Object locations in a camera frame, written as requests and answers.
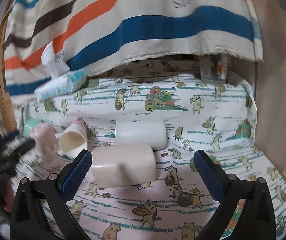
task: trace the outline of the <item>metal screw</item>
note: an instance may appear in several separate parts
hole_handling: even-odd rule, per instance
[[[262,177],[259,177],[259,182],[261,182],[261,183],[265,183],[265,179],[264,179],[264,178],[262,178]]]
[[[51,175],[49,175],[49,179],[50,180],[54,180],[57,178],[57,174],[56,173],[52,173]]]
[[[236,180],[236,179],[237,179],[237,177],[236,177],[234,174],[229,174],[229,175],[228,175],[228,178],[229,178],[230,180]]]
[[[22,179],[21,179],[21,183],[22,183],[22,184],[26,183],[27,181],[28,181],[28,178],[22,178]]]

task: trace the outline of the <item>cartoon cat print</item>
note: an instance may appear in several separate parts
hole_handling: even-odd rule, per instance
[[[108,147],[108,146],[111,146],[108,142],[102,142],[100,144],[100,146],[103,146],[103,147]]]
[[[76,200],[75,204],[70,208],[70,212],[72,213],[73,217],[76,221],[79,221],[80,216],[82,214],[82,208],[84,208],[85,205],[83,203],[83,200]]]
[[[121,231],[120,224],[113,223],[105,229],[103,236],[99,237],[101,240],[117,240],[117,233]]]
[[[183,83],[183,82],[176,82],[176,87],[177,88],[181,88],[181,87],[185,87],[185,86],[186,86],[186,84]]]
[[[278,176],[279,176],[279,173],[278,173],[278,171],[277,171],[277,168],[267,168],[266,169],[266,173],[268,174],[268,175],[270,175],[270,179],[272,179],[272,181],[274,181],[275,179],[277,179],[278,178]]]
[[[160,77],[160,74],[161,74],[161,72],[157,72],[157,71],[149,72],[149,73],[152,74],[152,77]]]
[[[221,99],[221,93],[225,92],[226,91],[226,88],[225,86],[222,86],[222,85],[216,85],[215,86],[215,92],[213,93],[217,98],[220,98]]]
[[[131,73],[132,73],[132,71],[129,70],[128,68],[125,68],[125,69],[123,70],[124,76],[125,76],[125,75],[130,75]]]
[[[254,174],[250,175],[248,178],[250,181],[256,181],[256,179],[257,179]]]
[[[146,208],[149,212],[143,216],[141,220],[141,227],[144,226],[146,222],[149,223],[150,227],[154,227],[154,221],[162,220],[162,218],[157,217],[157,210],[156,210],[156,201],[147,200],[143,207]]]
[[[167,169],[167,176],[173,177],[175,184],[179,184],[179,180],[182,180],[182,178],[179,178],[177,169],[173,167],[172,165],[168,167]]]
[[[49,174],[60,173],[60,172],[61,172],[61,166],[60,165],[56,165],[56,166],[54,166],[48,170]]]
[[[173,81],[175,81],[175,82],[180,82],[180,78],[179,78],[179,76],[178,76],[177,74],[171,75],[171,79],[172,79]]]
[[[240,156],[240,157],[239,157],[239,162],[243,163],[243,165],[244,165],[244,167],[247,169],[247,171],[253,169],[251,163],[249,162],[248,157],[246,157],[246,156]]]
[[[190,192],[191,192],[192,208],[195,209],[197,206],[199,208],[202,208],[201,197],[204,197],[204,195],[201,194],[201,192],[197,188],[191,189]]]
[[[179,184],[173,185],[173,195],[170,195],[170,197],[174,197],[174,203],[178,202],[178,197],[180,196],[180,193],[182,193],[183,190]]]
[[[190,104],[193,104],[193,114],[195,114],[195,112],[198,112],[199,114],[201,109],[204,108],[204,106],[201,106],[201,103],[202,100],[200,96],[194,95],[193,98],[190,98]]]
[[[132,94],[140,94],[140,85],[135,85],[135,86],[132,86],[131,89],[131,95]]]
[[[154,68],[155,62],[154,60],[149,60],[146,64],[147,68]]]
[[[207,86],[207,84],[205,84],[205,83],[203,83],[203,82],[201,82],[201,81],[197,81],[197,82],[195,82],[195,86],[196,87],[206,87]]]
[[[89,187],[84,194],[90,195],[90,197],[96,198],[96,195],[98,194],[98,190],[104,190],[104,189],[99,188],[97,182],[94,180],[91,183],[89,183]]]
[[[169,149],[169,152],[172,152],[173,159],[182,159],[181,153],[177,149]]]
[[[113,70],[110,69],[109,71],[106,72],[107,77],[111,77],[113,75]]]
[[[124,76],[117,76],[115,84],[121,84],[124,81]]]
[[[184,131],[183,127],[179,127],[179,128],[176,129],[175,135],[173,136],[175,138],[175,140],[179,141],[180,139],[183,138],[182,131]]]
[[[216,148],[219,148],[220,149],[220,146],[219,146],[219,141],[222,139],[222,136],[220,133],[218,133],[214,139],[213,139],[213,142],[210,144],[210,146],[213,146],[213,149],[216,150]]]
[[[182,240],[194,240],[195,239],[195,231],[201,229],[200,226],[194,226],[193,223],[184,222],[182,227]]]
[[[136,186],[138,187],[138,190],[141,190],[141,189],[145,188],[146,191],[148,191],[148,188],[150,187],[150,185],[151,185],[151,183],[148,182],[148,183],[138,184]]]
[[[62,100],[61,106],[63,109],[63,114],[68,115],[67,113],[68,113],[69,109],[67,108],[67,102],[65,99]]]
[[[138,78],[138,80],[136,81],[136,83],[144,83],[145,78]]]
[[[284,230],[285,230],[285,223],[284,217],[280,214],[277,216],[277,222],[275,223],[276,227],[276,238],[282,236]]]
[[[210,117],[206,122],[202,124],[204,128],[207,128],[206,134],[213,135],[213,132],[216,131],[215,129],[215,117]]]
[[[87,137],[88,138],[93,138],[93,137],[96,137],[96,135],[99,135],[99,132],[95,130],[95,128],[88,128],[87,129]]]
[[[115,99],[115,108],[117,103],[120,104],[119,108],[116,108],[117,110],[120,110],[121,108],[124,110],[124,104],[127,103],[127,100],[124,101],[124,93],[126,92],[126,89],[119,89],[116,92],[116,99]]]
[[[192,152],[193,151],[193,149],[190,146],[190,141],[188,139],[183,140],[182,147],[183,147],[185,152],[187,152],[187,151]]]
[[[83,101],[83,96],[87,95],[87,92],[86,90],[81,90],[81,91],[78,91],[76,93],[76,96],[74,98],[74,100],[76,100],[76,102],[78,103],[79,101],[82,102]]]
[[[34,102],[34,109],[35,109],[35,112],[38,113],[38,102],[37,101]]]
[[[281,204],[283,204],[286,201],[286,194],[282,190],[281,185],[275,185],[274,190],[277,194],[277,199],[280,200]]]

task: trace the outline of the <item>package of wipes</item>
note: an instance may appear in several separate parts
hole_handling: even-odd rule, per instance
[[[35,97],[39,101],[73,93],[86,82],[87,75],[83,70],[69,71],[70,67],[64,61],[56,61],[52,42],[44,49],[41,60],[52,80],[35,89]]]
[[[35,89],[37,100],[73,93],[86,82],[86,73],[83,70],[69,71],[63,76],[48,81]]]

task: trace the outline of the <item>white paper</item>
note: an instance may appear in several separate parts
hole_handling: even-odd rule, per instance
[[[51,75],[52,80],[59,78],[70,70],[70,67],[65,62],[56,62],[52,41],[46,45],[41,56],[41,61],[42,65],[46,67],[46,70]]]

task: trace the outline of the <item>pink cup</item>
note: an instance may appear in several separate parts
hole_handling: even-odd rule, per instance
[[[48,123],[35,125],[30,136],[35,140],[36,150],[42,160],[51,161],[57,156],[59,146],[53,126]]]

